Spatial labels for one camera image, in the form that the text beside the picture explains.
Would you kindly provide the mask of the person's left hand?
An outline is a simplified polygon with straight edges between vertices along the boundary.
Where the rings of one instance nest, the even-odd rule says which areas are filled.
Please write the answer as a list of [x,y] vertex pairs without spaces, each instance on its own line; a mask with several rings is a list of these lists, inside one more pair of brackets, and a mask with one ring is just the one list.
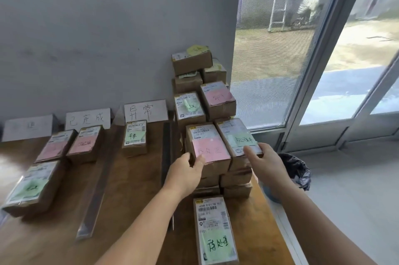
[[162,187],[163,191],[179,202],[196,189],[202,177],[192,172],[190,156],[189,152],[184,153],[172,163]]

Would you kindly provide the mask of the person's right hand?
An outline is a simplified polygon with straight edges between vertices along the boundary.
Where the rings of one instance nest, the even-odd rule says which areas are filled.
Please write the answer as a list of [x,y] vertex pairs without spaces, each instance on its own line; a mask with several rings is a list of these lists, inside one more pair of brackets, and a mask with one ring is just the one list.
[[281,193],[294,184],[286,168],[273,148],[266,143],[259,143],[259,147],[263,152],[263,156],[258,160],[249,160],[253,172],[258,179],[267,186],[272,195],[280,198]]

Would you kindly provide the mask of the cardboard box with pink note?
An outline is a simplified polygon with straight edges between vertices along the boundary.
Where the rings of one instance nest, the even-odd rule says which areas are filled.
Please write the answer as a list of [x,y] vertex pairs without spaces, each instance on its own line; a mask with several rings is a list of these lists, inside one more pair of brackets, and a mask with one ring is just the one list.
[[232,157],[213,122],[186,126],[187,150],[195,161],[205,158],[202,178],[220,176],[228,172]]
[[104,136],[105,131],[102,125],[83,127],[68,150],[66,157],[73,165],[96,162]]
[[55,161],[65,157],[75,141],[77,134],[76,130],[66,130],[54,133],[49,138],[34,163]]

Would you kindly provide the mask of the cardboard box with green note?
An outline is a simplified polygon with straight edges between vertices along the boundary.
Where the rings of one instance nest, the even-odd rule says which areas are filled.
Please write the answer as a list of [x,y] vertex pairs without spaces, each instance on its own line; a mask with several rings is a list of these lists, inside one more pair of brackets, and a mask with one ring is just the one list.
[[31,165],[0,209],[12,217],[33,217],[46,212],[67,170],[64,160]]
[[239,265],[223,196],[193,199],[199,265]]
[[248,131],[241,119],[223,118],[215,120],[214,123],[232,158],[229,172],[251,168],[251,164],[243,152],[245,146],[249,146],[257,156],[263,155],[258,142]]
[[147,154],[146,120],[130,121],[126,123],[121,151],[126,158]]

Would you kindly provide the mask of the person's right forearm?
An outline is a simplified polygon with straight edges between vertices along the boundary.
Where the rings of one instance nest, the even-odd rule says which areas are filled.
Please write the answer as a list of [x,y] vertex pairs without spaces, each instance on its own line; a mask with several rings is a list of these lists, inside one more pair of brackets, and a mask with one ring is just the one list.
[[399,265],[399,245],[354,203],[333,186],[311,194],[295,185],[273,187],[309,265]]

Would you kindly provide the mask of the person's left forearm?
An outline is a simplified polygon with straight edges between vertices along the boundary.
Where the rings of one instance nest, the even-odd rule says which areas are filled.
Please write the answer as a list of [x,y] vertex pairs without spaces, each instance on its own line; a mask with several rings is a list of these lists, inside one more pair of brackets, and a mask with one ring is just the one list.
[[95,265],[156,265],[169,221],[196,185],[164,186]]

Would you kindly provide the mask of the bin with black bag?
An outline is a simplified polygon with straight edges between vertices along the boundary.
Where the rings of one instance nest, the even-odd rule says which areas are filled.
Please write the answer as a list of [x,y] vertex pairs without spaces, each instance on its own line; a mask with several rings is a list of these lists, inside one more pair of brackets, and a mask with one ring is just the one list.
[[288,153],[277,153],[282,160],[292,182],[303,191],[309,191],[311,186],[311,169],[304,161]]

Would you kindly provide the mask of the white paper sign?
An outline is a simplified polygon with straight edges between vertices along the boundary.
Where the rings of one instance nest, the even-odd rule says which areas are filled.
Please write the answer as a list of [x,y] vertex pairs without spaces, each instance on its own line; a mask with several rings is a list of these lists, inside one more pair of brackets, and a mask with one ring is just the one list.
[[125,123],[146,120],[148,123],[167,121],[166,100],[152,100],[124,105]]
[[2,142],[49,137],[57,128],[57,118],[51,114],[5,121]]
[[111,127],[111,119],[113,117],[114,115],[110,108],[69,112],[66,114],[64,130],[80,132],[82,128],[99,125],[102,125],[107,130]]

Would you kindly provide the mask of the stack of cardboard parcels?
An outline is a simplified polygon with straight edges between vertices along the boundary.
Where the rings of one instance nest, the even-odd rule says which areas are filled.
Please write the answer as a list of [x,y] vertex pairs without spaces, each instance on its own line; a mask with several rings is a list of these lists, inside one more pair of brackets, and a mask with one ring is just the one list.
[[[186,126],[235,118],[237,102],[226,83],[226,71],[207,46],[193,45],[171,55],[175,73],[174,117],[182,153],[187,150]],[[252,191],[252,169],[201,178],[193,197],[223,195],[244,199]]]

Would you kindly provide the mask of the clear acrylic divider strip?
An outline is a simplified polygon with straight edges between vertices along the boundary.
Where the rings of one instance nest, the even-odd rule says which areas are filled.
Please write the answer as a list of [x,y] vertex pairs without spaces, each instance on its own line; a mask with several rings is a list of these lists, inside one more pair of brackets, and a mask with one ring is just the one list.
[[91,178],[83,196],[83,216],[77,230],[76,242],[89,239],[93,235],[113,159],[113,148],[111,146],[104,147],[93,166]]

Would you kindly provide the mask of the grey glass door frame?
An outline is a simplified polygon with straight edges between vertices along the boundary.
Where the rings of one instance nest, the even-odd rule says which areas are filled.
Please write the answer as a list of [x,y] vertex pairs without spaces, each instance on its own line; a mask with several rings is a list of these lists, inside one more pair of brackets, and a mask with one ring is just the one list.
[[[341,147],[399,130],[399,0],[320,0],[315,25],[292,27],[302,0],[288,0],[283,31],[265,17],[236,31],[232,83],[237,116],[257,141],[284,152]],[[241,12],[255,0],[239,0]]]

